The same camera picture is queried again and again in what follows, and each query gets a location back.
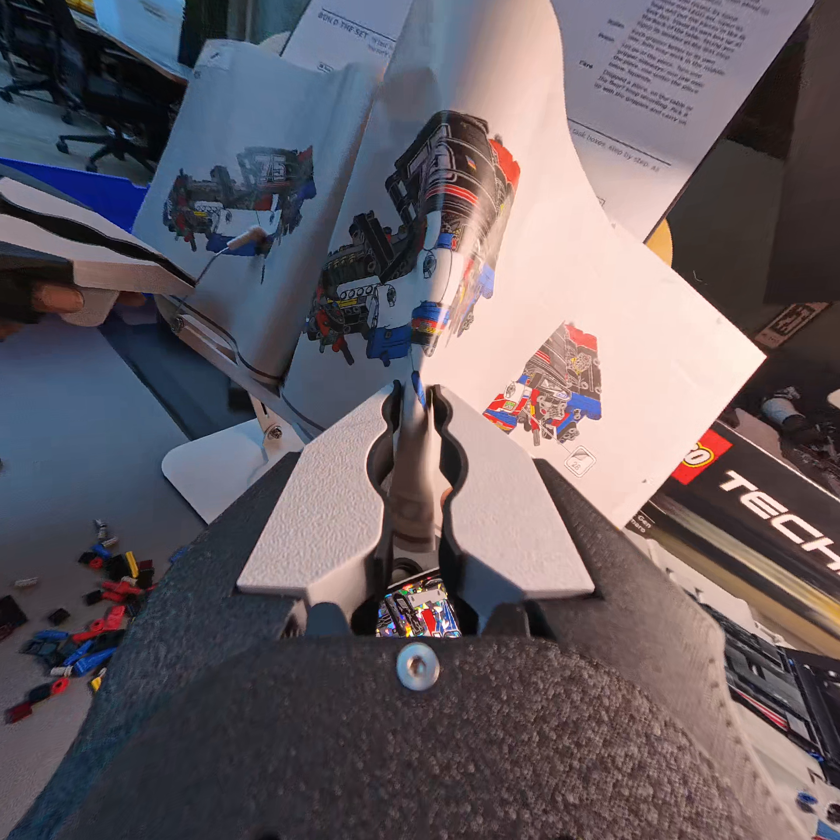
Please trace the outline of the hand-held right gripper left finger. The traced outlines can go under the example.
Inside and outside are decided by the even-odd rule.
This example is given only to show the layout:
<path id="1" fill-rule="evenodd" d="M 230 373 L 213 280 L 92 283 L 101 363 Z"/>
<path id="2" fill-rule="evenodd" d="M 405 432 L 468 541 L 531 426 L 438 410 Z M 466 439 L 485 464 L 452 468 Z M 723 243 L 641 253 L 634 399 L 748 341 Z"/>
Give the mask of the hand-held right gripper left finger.
<path id="1" fill-rule="evenodd" d="M 394 465 L 403 386 L 381 388 L 306 444 L 237 579 L 247 595 L 278 595 L 346 620 L 386 588 L 391 524 L 384 478 Z"/>

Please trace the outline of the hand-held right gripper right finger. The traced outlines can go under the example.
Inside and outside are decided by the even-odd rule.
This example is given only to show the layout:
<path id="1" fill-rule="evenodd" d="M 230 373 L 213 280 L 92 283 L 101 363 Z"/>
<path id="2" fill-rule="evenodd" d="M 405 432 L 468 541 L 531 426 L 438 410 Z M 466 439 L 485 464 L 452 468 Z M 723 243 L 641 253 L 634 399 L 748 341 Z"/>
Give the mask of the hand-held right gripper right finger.
<path id="1" fill-rule="evenodd" d="M 440 571 L 487 624 L 502 605 L 592 595 L 595 584 L 532 458 L 453 391 L 433 390 L 443 504 Z"/>

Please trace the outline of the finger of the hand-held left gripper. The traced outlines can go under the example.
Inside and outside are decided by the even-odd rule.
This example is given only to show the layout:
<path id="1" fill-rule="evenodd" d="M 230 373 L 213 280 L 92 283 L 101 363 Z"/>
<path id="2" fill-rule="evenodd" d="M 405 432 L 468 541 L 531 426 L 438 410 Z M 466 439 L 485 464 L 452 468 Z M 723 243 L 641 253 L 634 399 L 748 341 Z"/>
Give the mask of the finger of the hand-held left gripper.
<path id="1" fill-rule="evenodd" d="M 83 244 L 110 247 L 120 254 L 142 257 L 150 254 L 155 262 L 168 266 L 177 276 L 195 280 L 153 247 L 147 246 L 119 226 L 83 206 L 41 192 L 19 181 L 2 177 L 1 216 L 22 220 L 57 236 Z"/>
<path id="2" fill-rule="evenodd" d="M 190 295 L 194 285 L 150 254 L 131 257 L 47 232 L 34 224 L 1 216 L 2 271 L 35 279 L 111 291 Z"/>

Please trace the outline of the lego instruction booklet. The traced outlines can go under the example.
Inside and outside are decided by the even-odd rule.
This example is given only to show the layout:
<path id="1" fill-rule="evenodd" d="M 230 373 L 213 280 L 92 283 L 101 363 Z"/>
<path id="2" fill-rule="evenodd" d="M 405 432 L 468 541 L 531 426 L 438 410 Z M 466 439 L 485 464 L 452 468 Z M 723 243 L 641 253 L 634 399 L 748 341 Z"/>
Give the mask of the lego instruction booklet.
<path id="1" fill-rule="evenodd" d="M 480 254 L 427 246 L 380 192 L 408 124 L 340 118 L 312 152 L 318 197 L 299 227 L 330 228 L 283 381 L 283 411 L 318 437 L 392 380 L 420 406 L 441 385 L 614 526 L 707 431 L 762 354 L 645 245 L 618 233 L 575 152 L 519 179 Z"/>

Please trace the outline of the dark lego set box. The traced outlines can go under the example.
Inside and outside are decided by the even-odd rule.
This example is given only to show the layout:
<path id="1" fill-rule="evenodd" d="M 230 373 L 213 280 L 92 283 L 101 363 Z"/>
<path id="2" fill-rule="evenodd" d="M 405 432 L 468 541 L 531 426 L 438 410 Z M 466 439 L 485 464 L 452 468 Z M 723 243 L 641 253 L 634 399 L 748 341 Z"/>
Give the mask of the dark lego set box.
<path id="1" fill-rule="evenodd" d="M 838 392 L 742 395 L 627 526 L 720 628 L 742 727 L 809 838 L 838 838 Z"/>

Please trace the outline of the pile of small lego pieces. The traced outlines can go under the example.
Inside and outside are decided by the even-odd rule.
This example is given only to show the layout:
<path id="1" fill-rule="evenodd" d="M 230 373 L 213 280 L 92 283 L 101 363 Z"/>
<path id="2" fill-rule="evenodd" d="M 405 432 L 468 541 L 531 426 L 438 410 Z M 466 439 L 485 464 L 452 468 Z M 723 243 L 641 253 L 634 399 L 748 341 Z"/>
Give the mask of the pile of small lego pieces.
<path id="1" fill-rule="evenodd" d="M 31 717 L 37 706 L 65 693 L 73 680 L 86 680 L 95 694 L 130 625 L 161 584 L 163 574 L 154 562 L 123 548 L 105 520 L 93 519 L 92 527 L 94 542 L 77 562 L 95 574 L 96 582 L 81 603 L 101 612 L 74 627 L 69 610 L 57 607 L 46 615 L 45 627 L 22 639 L 18 653 L 32 659 L 43 678 L 21 701 L 3 709 L 2 723 L 7 726 Z"/>

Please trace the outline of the person's left hand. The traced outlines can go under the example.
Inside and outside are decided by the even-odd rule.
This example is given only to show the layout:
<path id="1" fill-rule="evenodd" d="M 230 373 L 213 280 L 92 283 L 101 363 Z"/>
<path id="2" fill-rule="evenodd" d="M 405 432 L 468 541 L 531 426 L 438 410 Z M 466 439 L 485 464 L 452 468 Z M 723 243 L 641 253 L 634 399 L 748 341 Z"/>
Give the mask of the person's left hand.
<path id="1" fill-rule="evenodd" d="M 77 287 L 47 282 L 33 285 L 30 303 L 39 313 L 73 314 L 85 307 L 84 297 Z"/>

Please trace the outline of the blue plastic bin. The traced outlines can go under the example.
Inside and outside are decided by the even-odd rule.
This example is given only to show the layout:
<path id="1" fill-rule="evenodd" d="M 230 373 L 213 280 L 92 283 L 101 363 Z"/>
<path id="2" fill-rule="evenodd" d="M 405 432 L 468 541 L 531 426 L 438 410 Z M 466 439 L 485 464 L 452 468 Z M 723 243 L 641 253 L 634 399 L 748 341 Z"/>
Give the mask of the blue plastic bin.
<path id="1" fill-rule="evenodd" d="M 1 158 L 1 176 L 95 212 L 132 233 L 149 190 L 127 178 Z"/>

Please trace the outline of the black office chair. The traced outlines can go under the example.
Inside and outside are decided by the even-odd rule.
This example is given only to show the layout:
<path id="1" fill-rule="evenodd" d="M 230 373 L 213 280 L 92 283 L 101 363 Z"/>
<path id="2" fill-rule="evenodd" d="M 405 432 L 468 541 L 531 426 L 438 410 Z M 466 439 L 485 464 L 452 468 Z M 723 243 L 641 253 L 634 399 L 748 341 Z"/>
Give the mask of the black office chair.
<path id="1" fill-rule="evenodd" d="M 12 103 L 15 96 L 33 97 L 36 91 L 49 94 L 62 108 L 61 120 L 73 125 L 78 106 L 60 89 L 55 53 L 58 36 L 46 2 L 1 2 L 1 51 L 12 83 L 2 87 L 1 99 Z"/>
<path id="2" fill-rule="evenodd" d="M 98 144 L 87 158 L 88 172 L 98 172 L 102 158 L 124 161 L 129 156 L 153 175 L 171 130 L 169 109 L 118 81 L 89 75 L 84 66 L 64 63 L 57 77 L 69 103 L 101 126 L 99 134 L 60 135 L 58 152 L 69 154 L 69 142 Z"/>

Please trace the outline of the white book stand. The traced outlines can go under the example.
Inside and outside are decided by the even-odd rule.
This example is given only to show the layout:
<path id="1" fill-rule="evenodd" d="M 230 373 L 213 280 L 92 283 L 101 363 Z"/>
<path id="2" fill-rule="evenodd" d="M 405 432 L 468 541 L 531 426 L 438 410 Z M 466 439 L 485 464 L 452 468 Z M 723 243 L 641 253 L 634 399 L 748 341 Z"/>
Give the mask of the white book stand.
<path id="1" fill-rule="evenodd" d="M 278 237 L 261 228 L 232 240 L 200 271 L 189 297 L 159 296 L 176 338 L 242 387 L 255 419 L 171 450 L 164 476 L 205 522 L 228 508 L 302 441 L 282 415 L 280 391 L 312 303 L 330 228 Z"/>

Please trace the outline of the holographic sticker sheet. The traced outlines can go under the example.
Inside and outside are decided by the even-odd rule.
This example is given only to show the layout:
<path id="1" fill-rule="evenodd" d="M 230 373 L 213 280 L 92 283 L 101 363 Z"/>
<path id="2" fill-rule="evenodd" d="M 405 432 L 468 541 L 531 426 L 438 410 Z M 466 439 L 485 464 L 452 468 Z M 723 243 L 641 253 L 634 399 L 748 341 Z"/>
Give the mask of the holographic sticker sheet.
<path id="1" fill-rule="evenodd" d="M 459 620 L 441 577 L 425 574 L 395 584 L 380 602 L 377 637 L 461 637 Z"/>

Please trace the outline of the white storage boxes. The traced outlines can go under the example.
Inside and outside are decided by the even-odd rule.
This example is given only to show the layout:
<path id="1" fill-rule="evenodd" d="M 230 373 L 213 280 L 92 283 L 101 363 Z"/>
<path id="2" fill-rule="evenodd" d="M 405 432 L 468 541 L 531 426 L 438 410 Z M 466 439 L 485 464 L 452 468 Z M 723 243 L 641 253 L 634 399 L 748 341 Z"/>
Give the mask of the white storage boxes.
<path id="1" fill-rule="evenodd" d="M 184 1 L 94 1 L 100 30 L 174 81 L 192 70 L 179 62 Z"/>

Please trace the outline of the white printed paper sheet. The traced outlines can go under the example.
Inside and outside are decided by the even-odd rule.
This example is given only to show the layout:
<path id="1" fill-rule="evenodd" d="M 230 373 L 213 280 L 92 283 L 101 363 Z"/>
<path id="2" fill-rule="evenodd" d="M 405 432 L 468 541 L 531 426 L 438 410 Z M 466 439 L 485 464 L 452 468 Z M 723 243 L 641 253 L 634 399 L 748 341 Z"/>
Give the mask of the white printed paper sheet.
<path id="1" fill-rule="evenodd" d="M 577 154 L 618 233 L 647 242 L 812 2 L 310 2 L 294 70 L 384 83 L 385 205 L 427 246 L 486 253 L 517 181 Z"/>

